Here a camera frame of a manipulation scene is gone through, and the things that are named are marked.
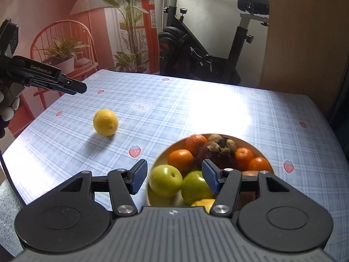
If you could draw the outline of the grey gloved hand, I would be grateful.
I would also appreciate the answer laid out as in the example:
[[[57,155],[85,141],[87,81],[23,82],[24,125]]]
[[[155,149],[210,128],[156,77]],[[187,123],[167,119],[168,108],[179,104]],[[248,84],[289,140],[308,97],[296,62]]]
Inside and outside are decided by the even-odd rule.
[[[14,117],[15,111],[19,107],[19,96],[24,90],[24,85],[1,81],[1,127],[0,137],[5,136],[5,128],[9,125],[9,121]]]

